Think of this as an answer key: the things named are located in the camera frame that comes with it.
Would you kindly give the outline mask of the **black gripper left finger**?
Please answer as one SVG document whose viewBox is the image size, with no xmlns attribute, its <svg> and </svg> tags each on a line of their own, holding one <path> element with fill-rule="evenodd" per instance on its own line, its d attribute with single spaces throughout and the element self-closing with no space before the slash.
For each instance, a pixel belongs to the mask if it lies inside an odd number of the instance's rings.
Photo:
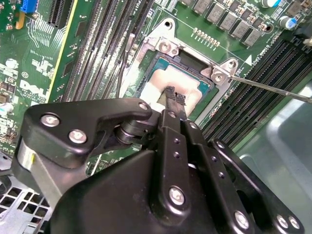
<svg viewBox="0 0 312 234">
<path fill-rule="evenodd" d="M 136 97 L 32 106 L 24 114 L 12 172 L 55 206 L 70 188 L 87 179 L 90 157 L 141 144 L 141 152 L 155 153 L 157 159 L 152 211 L 158 216 L 187 216 L 187 148 L 176 94 L 172 86 L 164 90 L 166 107 L 161 113 Z"/>
</svg>

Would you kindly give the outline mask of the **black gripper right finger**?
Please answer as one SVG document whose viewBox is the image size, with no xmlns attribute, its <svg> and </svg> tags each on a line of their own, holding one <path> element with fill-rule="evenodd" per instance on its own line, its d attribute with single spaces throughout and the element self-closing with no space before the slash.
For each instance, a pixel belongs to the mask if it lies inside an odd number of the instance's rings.
<svg viewBox="0 0 312 234">
<path fill-rule="evenodd" d="M 303 234 L 296 215 L 222 141 L 206 141 L 176 94 L 191 170 L 192 212 L 178 234 Z"/>
</svg>

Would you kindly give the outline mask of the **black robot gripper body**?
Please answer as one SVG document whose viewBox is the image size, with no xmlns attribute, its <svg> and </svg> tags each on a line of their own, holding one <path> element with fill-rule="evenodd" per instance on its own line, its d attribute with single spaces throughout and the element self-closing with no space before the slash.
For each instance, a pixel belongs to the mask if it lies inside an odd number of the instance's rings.
<svg viewBox="0 0 312 234">
<path fill-rule="evenodd" d="M 150 207 L 155 153 L 138 152 L 70 188 L 57 203 L 46 234 L 228 234 L 209 204 L 198 172 L 190 168 L 191 212 L 169 226 Z"/>
</svg>

